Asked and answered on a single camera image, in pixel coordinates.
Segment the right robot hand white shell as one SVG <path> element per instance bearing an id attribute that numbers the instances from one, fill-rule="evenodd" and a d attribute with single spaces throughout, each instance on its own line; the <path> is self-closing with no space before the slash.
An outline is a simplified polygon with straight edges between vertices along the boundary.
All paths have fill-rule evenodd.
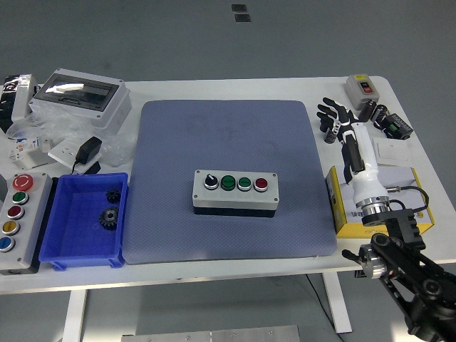
<path id="1" fill-rule="evenodd" d="M 341 144 L 343 175 L 346 184 L 353 187 L 356 208 L 365 214 L 386 212 L 389 196 L 378 179 L 378 164 L 365 125 L 351 110 L 330 98 L 323 98 L 317 116 L 323 141 Z"/>

